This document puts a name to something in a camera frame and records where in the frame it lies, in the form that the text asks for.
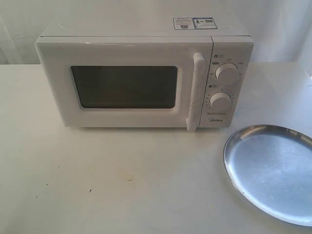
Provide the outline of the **white microwave door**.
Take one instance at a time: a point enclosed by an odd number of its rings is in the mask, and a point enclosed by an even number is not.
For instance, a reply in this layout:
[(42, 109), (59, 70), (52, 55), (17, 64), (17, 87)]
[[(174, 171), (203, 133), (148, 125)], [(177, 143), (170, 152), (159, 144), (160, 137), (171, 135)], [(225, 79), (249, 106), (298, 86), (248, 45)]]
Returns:
[(67, 127), (200, 126), (211, 37), (40, 37), (36, 50)]

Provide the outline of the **white microwave oven body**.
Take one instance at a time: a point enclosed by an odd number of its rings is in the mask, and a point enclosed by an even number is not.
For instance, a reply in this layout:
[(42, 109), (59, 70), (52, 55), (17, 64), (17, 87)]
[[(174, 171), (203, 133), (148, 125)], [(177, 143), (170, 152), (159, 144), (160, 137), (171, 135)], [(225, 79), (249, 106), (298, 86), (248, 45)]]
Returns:
[[(98, 25), (94, 29), (89, 24), (81, 24), (77, 30), (52, 25), (40, 37), (211, 37), (214, 45), (198, 128), (230, 126), (254, 45), (252, 38), (238, 23), (221, 30), (175, 30), (173, 19), (168, 23), (148, 23), (146, 26), (129, 20), (117, 20), (112, 25)], [(215, 72), (224, 63), (232, 63), (238, 68), (240, 78), (237, 82), (230, 85), (218, 83)], [(219, 92), (230, 96), (232, 105), (229, 109), (218, 111), (211, 107), (210, 98)]]

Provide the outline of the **white printed warning label sticker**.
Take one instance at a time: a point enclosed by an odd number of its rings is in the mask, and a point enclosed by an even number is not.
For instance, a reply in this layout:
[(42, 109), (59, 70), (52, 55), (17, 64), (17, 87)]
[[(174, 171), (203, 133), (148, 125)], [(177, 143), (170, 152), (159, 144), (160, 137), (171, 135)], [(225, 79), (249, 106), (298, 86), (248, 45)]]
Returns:
[(212, 30), (217, 25), (212, 17), (173, 18), (175, 30)]

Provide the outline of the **lower white control knob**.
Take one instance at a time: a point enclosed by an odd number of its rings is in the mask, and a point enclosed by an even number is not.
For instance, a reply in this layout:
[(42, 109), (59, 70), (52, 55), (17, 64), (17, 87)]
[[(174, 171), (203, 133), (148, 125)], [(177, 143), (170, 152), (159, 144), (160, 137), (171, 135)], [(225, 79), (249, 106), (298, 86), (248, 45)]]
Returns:
[(227, 93), (219, 92), (212, 95), (210, 104), (214, 110), (224, 111), (231, 107), (232, 101)]

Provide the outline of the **white control knob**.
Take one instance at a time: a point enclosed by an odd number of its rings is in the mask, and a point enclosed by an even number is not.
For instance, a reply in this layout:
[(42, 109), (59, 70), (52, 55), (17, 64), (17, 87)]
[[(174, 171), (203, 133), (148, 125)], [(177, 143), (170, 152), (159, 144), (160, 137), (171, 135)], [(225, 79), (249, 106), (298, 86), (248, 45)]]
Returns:
[(215, 72), (215, 76), (218, 83), (223, 85), (235, 83), (240, 78), (238, 68), (232, 63), (220, 65)]
[(219, 92), (212, 95), (210, 104), (214, 110), (224, 111), (231, 107), (232, 101), (227, 93)]

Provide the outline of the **upper white control knob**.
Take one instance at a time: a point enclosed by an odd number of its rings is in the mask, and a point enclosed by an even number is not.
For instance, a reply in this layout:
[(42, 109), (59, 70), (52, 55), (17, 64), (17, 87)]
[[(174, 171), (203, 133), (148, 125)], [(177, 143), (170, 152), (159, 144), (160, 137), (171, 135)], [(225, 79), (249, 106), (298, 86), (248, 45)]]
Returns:
[(232, 63), (220, 65), (215, 72), (215, 76), (218, 83), (223, 85), (235, 83), (240, 78), (238, 68)]

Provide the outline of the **round metal tray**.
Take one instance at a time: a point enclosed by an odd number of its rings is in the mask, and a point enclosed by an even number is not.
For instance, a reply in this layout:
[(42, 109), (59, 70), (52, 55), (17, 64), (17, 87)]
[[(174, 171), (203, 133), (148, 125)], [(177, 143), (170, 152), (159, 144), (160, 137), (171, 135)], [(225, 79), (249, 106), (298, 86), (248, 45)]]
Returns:
[(227, 139), (223, 162), (233, 186), (251, 204), (281, 221), (311, 227), (311, 136), (251, 125)]

